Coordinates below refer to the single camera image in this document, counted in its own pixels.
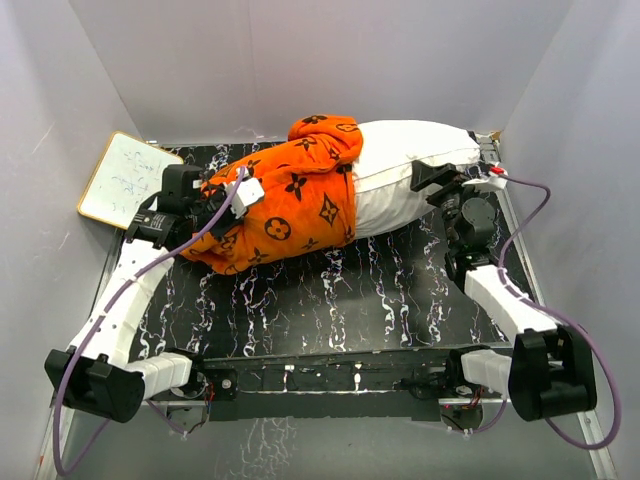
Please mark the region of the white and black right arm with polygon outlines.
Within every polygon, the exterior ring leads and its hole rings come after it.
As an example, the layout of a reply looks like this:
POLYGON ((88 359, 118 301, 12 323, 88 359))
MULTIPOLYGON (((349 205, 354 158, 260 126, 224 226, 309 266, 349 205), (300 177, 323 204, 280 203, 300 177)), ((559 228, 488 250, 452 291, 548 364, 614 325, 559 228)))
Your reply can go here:
POLYGON ((525 421, 591 410, 597 392, 587 341, 576 328, 535 307, 502 261, 492 257, 496 211, 481 194, 502 190, 506 182, 500 167, 489 166, 472 178, 451 163, 411 163, 411 191, 427 191, 427 203, 442 214, 448 278, 484 309, 512 346, 509 356, 488 347, 454 350, 446 362, 447 388, 460 397, 480 386, 492 390, 510 400, 525 421))

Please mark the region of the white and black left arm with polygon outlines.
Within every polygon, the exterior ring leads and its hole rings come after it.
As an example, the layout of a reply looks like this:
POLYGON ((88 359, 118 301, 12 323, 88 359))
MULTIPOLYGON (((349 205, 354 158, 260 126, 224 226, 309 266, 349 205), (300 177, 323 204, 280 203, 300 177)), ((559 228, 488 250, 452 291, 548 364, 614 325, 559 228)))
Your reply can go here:
POLYGON ((64 408, 126 423, 158 394, 200 396, 207 376, 186 351, 130 361, 142 317, 175 258, 216 227, 242 220, 263 194, 245 167, 210 189, 201 168, 172 164, 159 189, 137 207, 112 275, 86 323, 64 350, 53 349, 44 369, 54 388, 53 417, 64 408))

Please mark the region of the white pillow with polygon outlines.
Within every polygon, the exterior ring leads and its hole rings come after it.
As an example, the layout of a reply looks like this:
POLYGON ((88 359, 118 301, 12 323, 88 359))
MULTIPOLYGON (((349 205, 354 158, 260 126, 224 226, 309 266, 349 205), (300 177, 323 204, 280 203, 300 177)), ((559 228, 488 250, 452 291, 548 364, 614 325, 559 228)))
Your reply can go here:
POLYGON ((377 120, 358 125, 363 137, 352 164, 356 239, 402 228, 432 210, 426 197, 434 186, 410 189, 412 163, 428 167, 476 164, 480 148, 469 133, 454 126, 422 120, 377 120))

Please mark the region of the orange patterned plush pillowcase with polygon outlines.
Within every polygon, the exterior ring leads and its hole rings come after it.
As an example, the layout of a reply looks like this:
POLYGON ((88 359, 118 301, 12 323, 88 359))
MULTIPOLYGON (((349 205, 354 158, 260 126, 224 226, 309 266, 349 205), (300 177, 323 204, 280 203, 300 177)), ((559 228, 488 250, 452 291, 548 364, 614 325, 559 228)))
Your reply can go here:
POLYGON ((260 182, 264 199, 249 208, 241 225, 223 235, 205 234, 182 256, 233 275, 349 244, 356 234, 352 169, 363 143, 354 118, 311 115, 291 127, 287 142, 210 174, 201 188, 204 195, 235 180, 243 168, 260 182))

